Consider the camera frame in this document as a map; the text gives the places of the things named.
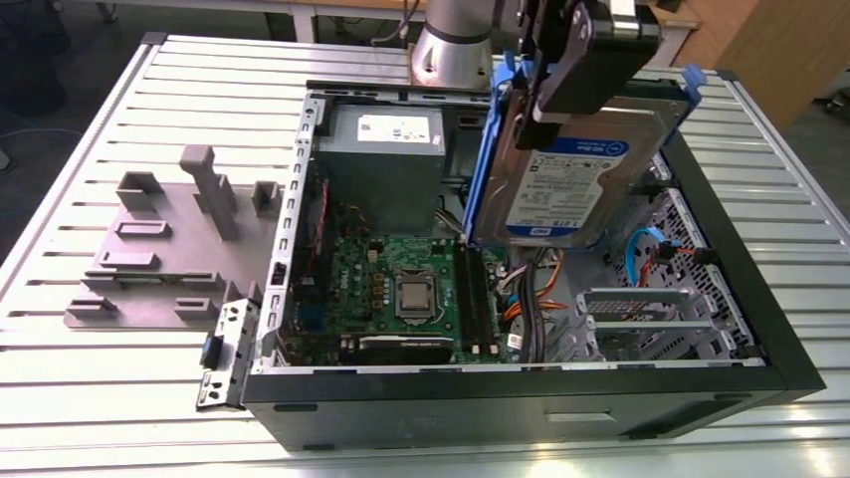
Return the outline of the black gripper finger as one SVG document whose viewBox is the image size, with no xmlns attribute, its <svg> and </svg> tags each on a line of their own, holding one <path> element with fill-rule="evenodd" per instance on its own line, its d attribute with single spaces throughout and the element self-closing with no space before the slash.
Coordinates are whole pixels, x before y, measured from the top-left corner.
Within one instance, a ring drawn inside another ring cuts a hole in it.
<svg viewBox="0 0 850 478">
<path fill-rule="evenodd" d="M 522 3 L 522 79 L 515 82 L 519 114 L 515 119 L 514 141 L 518 149 L 533 149 L 555 134 L 554 124 L 541 124 L 533 117 L 547 69 L 557 61 L 565 45 L 563 1 Z"/>
</svg>

